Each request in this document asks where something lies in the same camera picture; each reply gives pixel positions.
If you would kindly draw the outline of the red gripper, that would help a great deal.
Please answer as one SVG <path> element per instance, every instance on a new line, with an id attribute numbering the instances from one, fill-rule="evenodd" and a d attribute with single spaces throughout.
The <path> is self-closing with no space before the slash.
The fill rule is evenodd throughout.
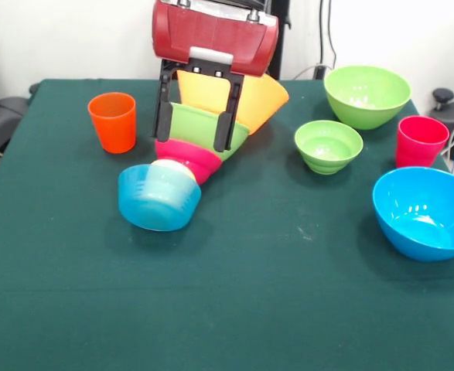
<path id="1" fill-rule="evenodd" d="M 230 150 L 243 75 L 263 75 L 277 41 L 278 18 L 261 10 L 212 1 L 155 2 L 152 43 L 155 54 L 163 60 L 152 136 L 160 142 L 169 139 L 173 110 L 169 92 L 179 66 L 176 62 L 207 60 L 228 65 L 232 72 L 224 74 L 230 89 L 227 106 L 218 116 L 213 143 L 215 151 Z"/>

